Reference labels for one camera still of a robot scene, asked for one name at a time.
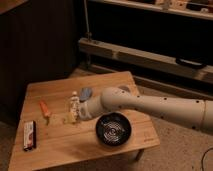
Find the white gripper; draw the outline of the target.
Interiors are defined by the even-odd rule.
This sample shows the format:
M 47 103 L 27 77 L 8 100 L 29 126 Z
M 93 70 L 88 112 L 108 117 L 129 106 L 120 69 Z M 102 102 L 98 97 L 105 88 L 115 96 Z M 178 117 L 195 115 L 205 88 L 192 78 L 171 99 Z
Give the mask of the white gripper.
M 102 106 L 96 102 L 84 102 L 80 105 L 79 119 L 83 121 L 92 120 L 102 114 Z M 49 118 L 49 126 L 60 125 L 62 118 L 52 115 Z M 65 124 L 76 124 L 77 117 L 73 114 L 68 114 L 64 119 Z

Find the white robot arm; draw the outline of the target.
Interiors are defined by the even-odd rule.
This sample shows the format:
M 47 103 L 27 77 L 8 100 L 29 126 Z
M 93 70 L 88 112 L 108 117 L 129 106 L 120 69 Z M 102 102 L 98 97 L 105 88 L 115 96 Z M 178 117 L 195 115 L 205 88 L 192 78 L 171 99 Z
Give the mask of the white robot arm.
M 74 120 L 88 121 L 119 110 L 136 110 L 183 127 L 213 135 L 213 100 L 133 95 L 108 87 L 74 106 Z

